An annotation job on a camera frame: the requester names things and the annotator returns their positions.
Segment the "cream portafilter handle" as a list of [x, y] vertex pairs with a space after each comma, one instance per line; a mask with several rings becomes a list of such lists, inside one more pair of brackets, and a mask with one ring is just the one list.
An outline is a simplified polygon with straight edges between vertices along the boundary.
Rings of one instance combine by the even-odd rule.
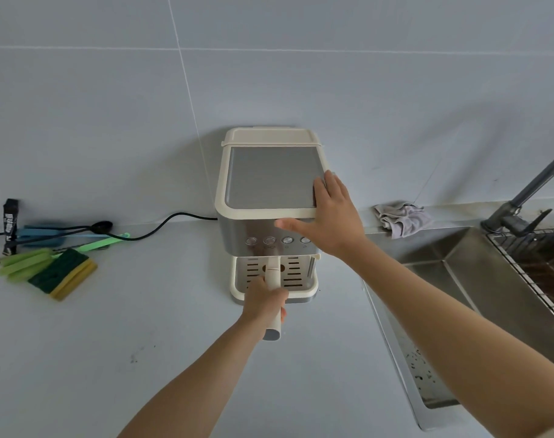
[[[265, 283], [269, 290], [281, 288], [281, 257], [267, 257], [265, 265]], [[281, 338], [281, 309], [277, 310], [277, 314], [273, 321], [268, 325], [263, 336], [264, 341], [277, 341]]]

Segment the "cream slotted drip tray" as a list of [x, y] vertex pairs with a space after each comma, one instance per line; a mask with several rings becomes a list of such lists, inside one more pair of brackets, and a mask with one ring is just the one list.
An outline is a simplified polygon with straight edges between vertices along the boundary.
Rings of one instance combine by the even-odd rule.
[[[280, 285], [288, 290], [287, 304], [310, 302], [318, 292], [316, 265], [320, 254], [277, 257], [280, 264]], [[271, 256], [231, 257], [229, 290], [232, 300], [244, 304], [251, 281], [265, 276]]]

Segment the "person's right hand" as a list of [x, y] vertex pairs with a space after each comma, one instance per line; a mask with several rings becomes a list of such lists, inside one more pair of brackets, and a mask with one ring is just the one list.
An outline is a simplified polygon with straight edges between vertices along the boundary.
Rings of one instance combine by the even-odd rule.
[[366, 240], [359, 213], [346, 186], [330, 170], [314, 180], [313, 189], [315, 236], [308, 239], [327, 254], [345, 259]]

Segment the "grey metal faucet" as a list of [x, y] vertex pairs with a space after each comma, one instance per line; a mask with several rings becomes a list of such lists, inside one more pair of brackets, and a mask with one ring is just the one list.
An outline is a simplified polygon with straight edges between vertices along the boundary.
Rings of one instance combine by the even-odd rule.
[[552, 178], [554, 178], [554, 160], [512, 200], [503, 203], [489, 218], [483, 220], [480, 223], [481, 228], [489, 234], [500, 234], [503, 229], [507, 229], [517, 238], [533, 233], [540, 222], [552, 212], [552, 209], [545, 210], [532, 222], [522, 219], [520, 211], [524, 203]]

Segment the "black sachet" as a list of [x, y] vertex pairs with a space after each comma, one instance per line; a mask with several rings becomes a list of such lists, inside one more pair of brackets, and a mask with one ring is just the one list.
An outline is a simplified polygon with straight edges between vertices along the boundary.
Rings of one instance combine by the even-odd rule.
[[8, 198], [3, 206], [4, 246], [2, 255], [12, 256], [17, 252], [19, 200]]

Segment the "person's right forearm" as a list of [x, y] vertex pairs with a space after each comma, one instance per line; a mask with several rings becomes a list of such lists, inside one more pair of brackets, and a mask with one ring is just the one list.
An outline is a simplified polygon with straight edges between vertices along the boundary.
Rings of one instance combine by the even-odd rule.
[[494, 437], [554, 429], [554, 364], [365, 236], [336, 254], [375, 291], [457, 401]]

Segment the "light green bag clips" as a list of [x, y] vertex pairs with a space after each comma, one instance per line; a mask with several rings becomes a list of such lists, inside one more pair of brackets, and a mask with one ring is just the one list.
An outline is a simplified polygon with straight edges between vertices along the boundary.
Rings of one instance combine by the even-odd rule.
[[54, 253], [50, 249], [4, 257], [0, 260], [0, 277], [4, 277], [9, 283], [23, 283], [46, 269], [53, 260]]

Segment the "person's left hand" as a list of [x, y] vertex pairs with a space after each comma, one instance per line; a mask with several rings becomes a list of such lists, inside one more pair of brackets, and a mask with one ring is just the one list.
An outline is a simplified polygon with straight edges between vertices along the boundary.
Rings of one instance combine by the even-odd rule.
[[264, 338], [277, 316], [284, 322], [287, 316], [285, 303], [288, 294], [285, 288], [269, 289], [262, 276], [254, 277], [249, 283], [240, 318], [245, 324], [253, 326], [259, 340]]

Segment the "blue plastic tool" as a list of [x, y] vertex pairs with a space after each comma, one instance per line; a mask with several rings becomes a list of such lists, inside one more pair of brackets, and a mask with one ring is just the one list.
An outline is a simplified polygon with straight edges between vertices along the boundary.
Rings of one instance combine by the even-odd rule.
[[49, 226], [32, 226], [17, 230], [15, 240], [16, 246], [26, 248], [50, 248], [56, 249], [62, 247], [68, 238], [89, 238], [89, 239], [105, 239], [108, 235], [96, 234], [89, 229], [83, 227], [49, 227]]

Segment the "cream and steel espresso machine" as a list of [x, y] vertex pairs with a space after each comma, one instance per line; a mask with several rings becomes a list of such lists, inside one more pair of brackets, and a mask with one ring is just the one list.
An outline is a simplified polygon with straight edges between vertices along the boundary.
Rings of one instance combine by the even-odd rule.
[[310, 130], [237, 127], [222, 141], [215, 210], [230, 257], [319, 254], [308, 238], [276, 228], [281, 218], [315, 217], [314, 180], [329, 168]]

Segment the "stainless steel sink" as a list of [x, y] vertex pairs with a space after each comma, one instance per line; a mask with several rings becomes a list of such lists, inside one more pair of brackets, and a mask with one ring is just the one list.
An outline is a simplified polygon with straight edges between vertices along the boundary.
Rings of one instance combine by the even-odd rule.
[[[425, 229], [404, 239], [368, 237], [390, 257], [554, 363], [554, 316], [476, 227]], [[415, 420], [423, 431], [465, 421], [455, 396], [365, 286]]]

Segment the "green and yellow sponge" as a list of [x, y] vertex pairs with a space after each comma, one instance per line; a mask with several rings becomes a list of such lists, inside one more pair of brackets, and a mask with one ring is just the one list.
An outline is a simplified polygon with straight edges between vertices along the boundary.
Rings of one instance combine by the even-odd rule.
[[64, 251], [27, 282], [56, 301], [63, 301], [98, 268], [96, 262], [75, 249]]

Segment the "grey crumpled cloth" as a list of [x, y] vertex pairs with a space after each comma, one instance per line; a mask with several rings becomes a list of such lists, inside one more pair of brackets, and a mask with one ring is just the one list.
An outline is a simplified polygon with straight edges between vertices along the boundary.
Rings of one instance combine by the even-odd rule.
[[373, 211], [391, 239], [412, 236], [434, 222], [424, 207], [412, 203], [378, 204]]

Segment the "person's left forearm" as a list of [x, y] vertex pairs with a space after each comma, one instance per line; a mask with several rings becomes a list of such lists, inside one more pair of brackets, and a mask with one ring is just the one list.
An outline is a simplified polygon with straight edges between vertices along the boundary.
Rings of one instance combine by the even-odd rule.
[[152, 397], [117, 438], [209, 438], [273, 318], [244, 311], [196, 361]]

